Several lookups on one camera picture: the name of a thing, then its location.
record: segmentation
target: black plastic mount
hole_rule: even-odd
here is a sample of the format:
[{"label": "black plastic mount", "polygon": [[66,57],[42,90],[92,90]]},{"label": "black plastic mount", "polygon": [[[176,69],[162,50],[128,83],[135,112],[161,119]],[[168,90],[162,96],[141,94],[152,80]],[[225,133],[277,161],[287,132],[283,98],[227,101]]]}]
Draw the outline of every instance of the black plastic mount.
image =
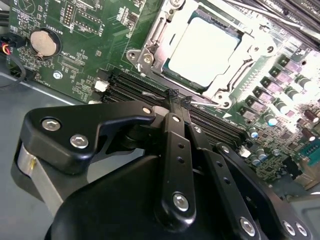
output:
[{"label": "black plastic mount", "polygon": [[[100,139],[114,136],[125,126],[149,125],[155,118],[152,107],[141,101],[38,108],[24,117],[20,139],[30,154],[65,174],[79,174],[99,151]],[[46,119],[57,120],[61,128],[44,129]],[[70,143],[71,137],[79,134],[88,140],[84,149]]]},{"label": "black plastic mount", "polygon": [[[258,179],[231,147],[218,143],[212,149],[203,130],[190,123],[188,110],[175,100],[168,105],[170,112],[164,117],[141,101],[27,113],[20,134],[25,149],[67,175],[84,175],[106,142],[111,153],[123,149],[124,138],[126,146],[147,146],[145,156],[66,197],[52,224],[53,240],[126,239],[128,233],[139,239],[153,238],[155,233],[159,235],[154,239],[185,239],[185,233],[191,234],[188,239],[312,239],[291,206]],[[45,129],[42,123],[47,119],[59,122],[60,128]],[[76,134],[87,138],[85,148],[71,144]],[[151,135],[155,135],[152,144],[143,143]],[[195,174],[193,165],[200,166],[201,172]],[[139,222],[132,223],[135,217],[149,229],[142,232]]]}]

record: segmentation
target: chip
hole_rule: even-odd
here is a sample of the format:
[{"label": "chip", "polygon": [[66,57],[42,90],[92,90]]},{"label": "chip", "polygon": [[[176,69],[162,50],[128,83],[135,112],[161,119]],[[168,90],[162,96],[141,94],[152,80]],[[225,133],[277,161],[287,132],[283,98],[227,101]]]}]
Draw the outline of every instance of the chip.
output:
[{"label": "chip", "polygon": [[285,132],[285,133],[281,136],[282,139],[289,139],[290,137],[291,137],[291,135],[290,135],[289,133],[287,133],[287,132]]}]

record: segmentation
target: wire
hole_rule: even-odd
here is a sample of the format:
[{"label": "wire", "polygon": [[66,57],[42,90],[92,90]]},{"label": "wire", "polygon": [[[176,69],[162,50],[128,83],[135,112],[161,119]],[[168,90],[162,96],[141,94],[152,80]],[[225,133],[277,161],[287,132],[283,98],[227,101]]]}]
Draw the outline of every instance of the wire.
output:
[{"label": "wire", "polygon": [[8,49],[8,44],[2,44],[2,51],[6,54],[6,55],[10,55],[11,54],[11,52],[10,52],[10,50]]},{"label": "wire", "polygon": [[11,61],[13,61],[13,62],[19,67],[19,69],[21,70],[21,75],[20,75],[19,78],[18,78],[16,81],[14,81],[13,83],[10,83],[10,84],[4,85],[4,86],[0,86],[0,91],[1,91],[1,90],[7,90],[7,89],[9,89],[9,88],[12,88],[12,87],[18,85],[18,84],[21,83],[21,82],[25,79],[25,77],[27,76],[27,71],[26,71],[25,67],[22,65],[22,63],[20,62],[20,60],[19,60],[16,56],[14,56],[14,55],[12,55],[12,54],[11,54],[11,55],[7,55],[7,56],[8,56],[8,58],[9,58]]},{"label": "wire", "polygon": [[249,10],[252,10],[252,11],[257,12],[259,14],[268,16],[268,17],[273,18],[273,19],[276,19],[276,20],[278,20],[278,21],[280,21],[280,22],[282,22],[282,23],[284,23],[286,25],[298,28],[298,29],[300,29],[301,32],[320,40],[320,33],[315,32],[315,31],[311,30],[308,27],[302,26],[302,25],[297,24],[297,23],[292,22],[292,21],[288,21],[288,20],[286,20],[286,19],[284,19],[284,18],[282,18],[280,16],[277,16],[276,14],[273,14],[273,13],[268,12],[266,10],[262,10],[262,9],[257,8],[257,7],[254,7],[254,6],[239,2],[239,1],[235,1],[235,0],[225,0],[225,1],[230,3],[230,4],[237,5],[237,6],[240,6],[242,8],[249,9]]}]

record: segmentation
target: black cable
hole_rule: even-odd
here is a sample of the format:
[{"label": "black cable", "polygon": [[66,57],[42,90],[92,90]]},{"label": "black cable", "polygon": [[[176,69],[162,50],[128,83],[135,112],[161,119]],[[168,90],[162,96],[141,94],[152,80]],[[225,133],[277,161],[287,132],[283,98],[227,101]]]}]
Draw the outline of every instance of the black cable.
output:
[{"label": "black cable", "polygon": [[12,55],[12,54],[11,54],[11,55],[7,55],[7,56],[9,57],[9,59],[10,59],[11,61],[13,61],[13,62],[19,67],[19,69],[21,70],[21,75],[20,75],[20,77],[19,77],[16,81],[14,81],[13,83],[10,83],[10,84],[4,85],[4,86],[0,86],[0,90],[7,90],[7,89],[9,89],[9,88],[12,88],[12,87],[18,85],[18,84],[21,83],[21,82],[25,79],[25,77],[27,76],[27,71],[26,71],[25,67],[22,65],[22,63],[20,62],[20,60],[19,60],[16,56],[14,56],[14,55]]},{"label": "black cable", "polygon": [[0,18],[8,19],[9,15],[10,15],[9,11],[0,10]]},{"label": "black cable", "polygon": [[9,20],[0,19],[0,27],[8,27]]}]

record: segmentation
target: metal bracket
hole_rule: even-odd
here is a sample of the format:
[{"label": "metal bracket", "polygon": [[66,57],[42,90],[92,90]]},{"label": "metal bracket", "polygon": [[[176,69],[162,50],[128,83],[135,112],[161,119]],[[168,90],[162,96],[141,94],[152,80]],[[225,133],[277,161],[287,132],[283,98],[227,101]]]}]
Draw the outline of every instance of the metal bracket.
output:
[{"label": "metal bracket", "polygon": [[185,123],[169,112],[163,123],[163,150],[159,199],[154,212],[171,232],[186,230],[196,219],[196,197],[190,142],[184,138]]},{"label": "metal bracket", "polygon": [[260,232],[253,220],[244,199],[242,198],[236,182],[234,181],[224,158],[213,152],[206,134],[195,124],[188,126],[188,133],[193,146],[192,158],[200,161],[204,173],[213,181],[212,187],[216,188],[221,205],[226,215],[227,228],[231,239],[260,240]]},{"label": "metal bracket", "polygon": [[20,139],[38,159],[78,174],[89,166],[100,139],[113,137],[124,126],[149,125],[155,118],[152,107],[141,101],[38,108],[24,117]]},{"label": "metal bracket", "polygon": [[308,227],[298,218],[292,207],[282,201],[249,166],[223,143],[216,145],[235,179],[243,197],[256,205],[261,229],[269,239],[311,240]]}]

